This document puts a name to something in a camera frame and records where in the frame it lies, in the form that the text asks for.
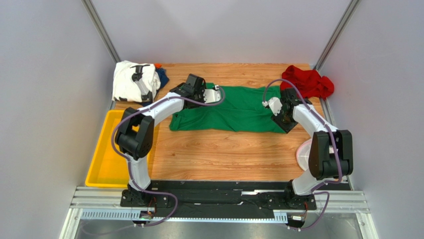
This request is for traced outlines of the green t shirt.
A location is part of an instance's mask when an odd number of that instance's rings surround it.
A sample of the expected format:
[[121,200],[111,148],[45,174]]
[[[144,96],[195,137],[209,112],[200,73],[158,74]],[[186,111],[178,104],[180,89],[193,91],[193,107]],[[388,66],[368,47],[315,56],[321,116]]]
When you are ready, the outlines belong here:
[[223,86],[226,97],[213,107],[185,109],[173,114],[171,131],[217,129],[233,132],[284,133],[262,105],[265,87]]

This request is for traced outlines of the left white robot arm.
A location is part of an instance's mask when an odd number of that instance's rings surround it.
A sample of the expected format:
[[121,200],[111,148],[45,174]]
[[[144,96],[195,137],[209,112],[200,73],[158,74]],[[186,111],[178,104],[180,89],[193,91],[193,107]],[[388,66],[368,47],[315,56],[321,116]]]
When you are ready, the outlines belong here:
[[151,184],[147,155],[153,146],[155,127],[167,117],[189,107],[206,103],[204,78],[190,74],[186,82],[171,89],[163,98],[138,109],[128,107],[113,130],[112,146],[128,164],[129,189],[147,192]]

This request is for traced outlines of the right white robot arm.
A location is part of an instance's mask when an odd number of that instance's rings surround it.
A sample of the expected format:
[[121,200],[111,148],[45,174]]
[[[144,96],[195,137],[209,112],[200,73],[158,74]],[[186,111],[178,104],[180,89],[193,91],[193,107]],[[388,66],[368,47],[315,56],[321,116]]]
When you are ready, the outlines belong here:
[[294,88],[281,91],[280,97],[263,102],[272,112],[271,119],[285,133],[300,125],[310,135],[312,144],[308,169],[291,181],[295,195],[310,195],[325,184],[336,184],[353,172],[352,133],[326,121],[309,100],[302,99]]

